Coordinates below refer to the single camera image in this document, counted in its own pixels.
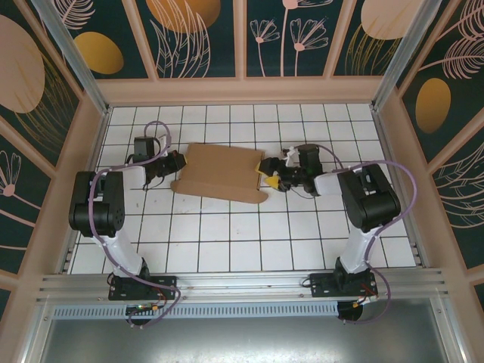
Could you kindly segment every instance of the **white tile floor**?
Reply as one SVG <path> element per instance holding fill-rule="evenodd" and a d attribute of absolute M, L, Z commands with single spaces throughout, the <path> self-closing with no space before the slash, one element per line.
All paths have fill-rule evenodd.
<path fill-rule="evenodd" d="M 282 147 L 312 141 L 332 148 L 346 165 L 383 158 L 366 104 L 118 107 L 99 167 L 123 163 L 134 137 L 155 119 L 169 125 L 172 148 L 182 153 L 190 142 L 205 142 L 257 148 L 276 157 Z M 150 133 L 161 131 L 155 126 Z M 324 170 L 331 171 L 333 158 L 323 150 L 320 156 Z M 126 198 L 128 236 L 153 273 L 333 268 L 345 247 L 349 229 L 340 196 L 308 200 L 262 183 L 269 198 L 254 205 L 174 194 L 169 189 L 174 178 L 148 192 L 129 191 Z M 384 268 L 415 266 L 402 222 L 383 233 L 372 262 Z M 80 237 L 70 273 L 110 271 L 101 249 Z"/>

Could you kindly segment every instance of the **dark green wallpaper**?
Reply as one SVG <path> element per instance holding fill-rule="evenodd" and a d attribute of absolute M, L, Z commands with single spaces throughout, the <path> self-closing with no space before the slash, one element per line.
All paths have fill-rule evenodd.
<path fill-rule="evenodd" d="M 8 298 L 10 297 L 10 291 L 0 289 L 0 321 L 2 320 L 3 313 L 7 307 Z"/>
<path fill-rule="evenodd" d="M 479 299 L 482 311 L 484 312 L 484 284 L 476 285 L 474 286 L 474 289 L 476 290 L 477 298 Z"/>
<path fill-rule="evenodd" d="M 53 3 L 96 79 L 147 78 L 121 0 Z"/>
<path fill-rule="evenodd" d="M 431 161 L 484 107 L 484 6 L 463 0 L 403 96 Z"/>
<path fill-rule="evenodd" d="M 423 36 L 422 40 L 420 41 L 420 44 L 418 45 L 417 49 L 415 49 L 415 52 L 413 53 L 410 61 L 408 62 L 407 66 L 403 70 L 399 80 L 396 83 L 396 86 L 398 88 L 400 88 L 400 85 L 402 85 L 403 81 L 405 80 L 406 76 L 408 75 L 408 72 L 413 67 L 415 58 L 420 54 L 420 52 L 422 51 L 422 48 L 425 46 L 425 43 L 427 43 L 427 40 L 428 40 L 430 34 L 432 34 L 433 29 L 436 27 L 437 23 L 439 22 L 440 17 L 442 16 L 442 13 L 444 12 L 444 10 L 447 8 L 447 5 L 448 5 L 449 2 L 450 2 L 450 0 L 442 0 L 442 2 L 440 3 L 439 10 L 437 11 L 436 16 L 433 18 L 432 23 L 427 28 L 425 35 Z"/>
<path fill-rule="evenodd" d="M 335 76 L 382 76 L 402 40 L 374 39 L 364 31 L 361 10 L 365 1 L 356 2 L 334 71 Z M 373 11 L 378 12 L 378 7 L 375 6 Z"/>
<path fill-rule="evenodd" d="M 18 273 L 51 179 L 0 136 L 0 269 Z"/>
<path fill-rule="evenodd" d="M 12 0 L 0 27 L 0 116 L 56 165 L 79 99 Z"/>
<path fill-rule="evenodd" d="M 136 5 L 160 78 L 235 76 L 232 0 L 136 0 Z"/>
<path fill-rule="evenodd" d="M 467 268 L 484 263 L 484 129 L 434 174 Z"/>
<path fill-rule="evenodd" d="M 284 76 L 323 75 L 342 2 L 314 3 L 286 9 L 281 0 L 247 2 L 248 77 L 283 76 L 281 64 Z"/>

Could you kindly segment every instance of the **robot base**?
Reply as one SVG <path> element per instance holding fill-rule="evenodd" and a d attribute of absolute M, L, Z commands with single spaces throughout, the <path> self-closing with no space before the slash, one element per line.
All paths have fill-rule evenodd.
<path fill-rule="evenodd" d="M 357 300 L 368 295 L 365 287 L 372 295 L 378 294 L 375 275 L 369 269 L 358 274 L 347 274 L 339 258 L 334 272 L 310 274 L 309 282 L 312 297 L 354 297 Z"/>
<path fill-rule="evenodd" d="M 149 276 L 144 278 L 149 282 L 166 286 L 176 286 L 176 276 Z M 175 292 L 167 289 L 160 289 L 167 300 L 175 299 Z M 158 289 L 139 283 L 132 278 L 120 278 L 113 276 L 110 282 L 110 301 L 124 300 L 160 300 Z"/>

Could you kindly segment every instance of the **cardboard sheet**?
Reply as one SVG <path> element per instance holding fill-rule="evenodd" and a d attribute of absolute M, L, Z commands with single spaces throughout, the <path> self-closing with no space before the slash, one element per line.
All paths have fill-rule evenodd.
<path fill-rule="evenodd" d="M 264 151 L 210 144 L 190 144 L 187 165 L 171 184 L 175 193 L 262 203 L 268 195 L 259 190 L 257 164 Z"/>

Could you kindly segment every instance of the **yellow oval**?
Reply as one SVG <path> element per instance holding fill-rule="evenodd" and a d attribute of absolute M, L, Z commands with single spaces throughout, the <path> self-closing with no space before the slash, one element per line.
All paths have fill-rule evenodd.
<path fill-rule="evenodd" d="M 438 78 L 426 81 L 417 96 L 415 116 L 423 132 L 431 134 L 439 129 L 451 108 L 451 90 Z"/>
<path fill-rule="evenodd" d="M 79 34 L 74 42 L 90 70 L 102 74 L 113 74 L 123 68 L 123 54 L 118 46 L 105 35 L 86 32 Z"/>
<path fill-rule="evenodd" d="M 185 2 L 194 15 L 195 23 L 188 16 Z M 207 28 L 220 15 L 220 0 L 146 0 L 146 4 L 161 25 L 177 33 L 199 31 L 196 14 L 200 15 Z"/>

